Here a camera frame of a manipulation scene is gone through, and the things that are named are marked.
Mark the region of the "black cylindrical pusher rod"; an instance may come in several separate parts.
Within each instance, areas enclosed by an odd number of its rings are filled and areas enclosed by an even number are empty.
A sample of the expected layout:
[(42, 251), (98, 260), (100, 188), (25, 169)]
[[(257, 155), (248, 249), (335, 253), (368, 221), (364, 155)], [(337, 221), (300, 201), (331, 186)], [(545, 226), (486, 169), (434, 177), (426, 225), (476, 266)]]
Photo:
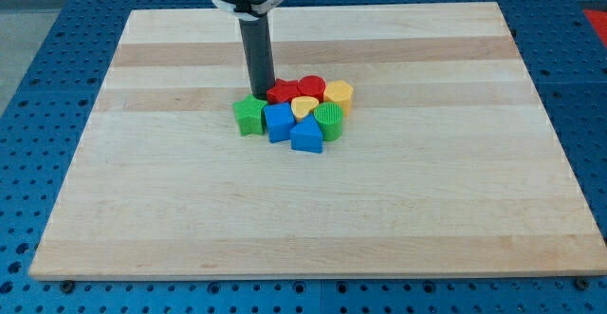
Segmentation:
[(265, 101), (276, 81), (268, 18), (264, 15), (255, 20), (240, 19), (239, 26), (251, 94)]

